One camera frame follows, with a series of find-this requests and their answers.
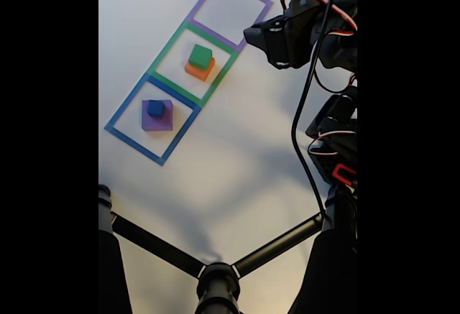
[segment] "tripod leg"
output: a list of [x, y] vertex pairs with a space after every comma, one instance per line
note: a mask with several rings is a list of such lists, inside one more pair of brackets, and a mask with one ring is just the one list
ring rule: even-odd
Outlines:
[[110, 191], [99, 185], [99, 314], [132, 314], [119, 242], [110, 219]]

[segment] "blue square outline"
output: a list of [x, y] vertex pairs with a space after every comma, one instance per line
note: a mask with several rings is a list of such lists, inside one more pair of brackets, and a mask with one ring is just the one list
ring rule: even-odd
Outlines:
[[[139, 90], [142, 88], [142, 86], [145, 83], [150, 83], [159, 89], [163, 90], [167, 94], [171, 95], [172, 97], [176, 98], [178, 101], [184, 103], [187, 107], [191, 108], [192, 114], [185, 120], [184, 125], [180, 128], [179, 132], [175, 135], [174, 139], [171, 141], [170, 145], [167, 147], [166, 151], [163, 153], [163, 155], [160, 157], [157, 154], [154, 154], [147, 148], [143, 147], [141, 144], [137, 143], [134, 141], [132, 138], [128, 137], [126, 134], [120, 132], [118, 129], [115, 128], [115, 123], [118, 121], [120, 116], [123, 114], [123, 112], [126, 110], [128, 105], [131, 103], [133, 98], [137, 95]], [[129, 95], [124, 99], [123, 103], [120, 105], [120, 107], [116, 110], [115, 114], [110, 118], [109, 122], [105, 125], [104, 129], [108, 131], [109, 133], [113, 134], [115, 137], [118, 139], [122, 140], [123, 142], [127, 143], [130, 147], [136, 149], [140, 153], [142, 153], [144, 156], [149, 157], [152, 161], [158, 163], [159, 165], [163, 166], [168, 157], [171, 155], [173, 152], [174, 148], [179, 144], [180, 140], [184, 136], [184, 134], [187, 132], [188, 127], [195, 121], [195, 118], [197, 117], [198, 113], [200, 113], [201, 107], [198, 104], [193, 103], [191, 100], [186, 98], [185, 96], [180, 95], [178, 92], [174, 91], [172, 88], [169, 86], [165, 85], [158, 79], [152, 77], [148, 73], [144, 73], [144, 75], [139, 79], [137, 84], [133, 87]]]

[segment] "purple block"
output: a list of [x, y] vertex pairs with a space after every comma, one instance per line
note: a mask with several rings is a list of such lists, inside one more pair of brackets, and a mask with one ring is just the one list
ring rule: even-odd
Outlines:
[[142, 101], [142, 129], [144, 131], [170, 131], [173, 129], [173, 103], [171, 100], [160, 100], [165, 104], [163, 116], [154, 117], [147, 113], [149, 100]]

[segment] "green square outline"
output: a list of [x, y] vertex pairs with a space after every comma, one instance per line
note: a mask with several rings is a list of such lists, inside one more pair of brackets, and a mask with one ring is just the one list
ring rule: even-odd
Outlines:
[[[167, 79], [166, 77], [160, 75], [156, 69], [158, 68], [158, 65], [163, 61], [165, 58], [166, 54], [171, 50], [175, 42], [178, 40], [179, 36], [186, 30], [190, 30], [191, 32], [194, 32], [198, 36], [202, 37], [203, 39], [209, 41], [213, 45], [221, 48], [223, 51], [227, 52], [230, 54], [230, 58], [227, 60], [225, 65], [222, 67], [222, 69], [219, 71], [218, 75], [216, 78], [214, 78], [213, 82], [209, 86], [209, 89], [206, 91], [204, 96], [199, 99], [195, 95], [189, 93], [186, 91], [184, 88], [181, 88], [178, 86], [176, 83], [172, 82], [171, 80]], [[224, 76], [227, 74], [229, 71], [230, 67], [233, 65], [235, 62], [236, 58], [238, 57], [240, 52], [234, 50], [233, 48], [225, 45], [224, 43], [220, 42], [219, 40], [215, 39], [214, 37], [210, 36], [209, 34], [206, 34], [203, 30], [197, 28], [196, 26], [190, 24], [187, 21], [183, 21], [180, 26], [177, 28], [177, 30], [172, 34], [172, 37], [169, 39], [169, 41], [166, 43], [166, 45], [163, 47], [161, 50], [160, 54], [153, 60], [153, 63], [149, 66], [147, 73], [151, 75], [153, 78], [156, 78], [163, 82], [165, 85], [169, 86], [172, 88], [174, 91], [178, 92], [180, 95], [185, 96], [188, 98], [190, 101], [193, 103], [199, 105], [201, 108], [208, 102], [208, 99], [211, 97], [211, 95], [214, 93], [214, 91], [217, 89], [217, 86], [219, 83], [222, 81]]]

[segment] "black metal rod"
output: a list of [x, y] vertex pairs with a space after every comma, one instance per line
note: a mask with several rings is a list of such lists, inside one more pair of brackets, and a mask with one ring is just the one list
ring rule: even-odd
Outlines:
[[201, 269], [205, 266], [204, 263], [118, 214], [113, 214], [116, 216], [112, 223], [115, 233], [198, 279]]
[[321, 230], [323, 219], [317, 213], [268, 244], [235, 262], [240, 279]]

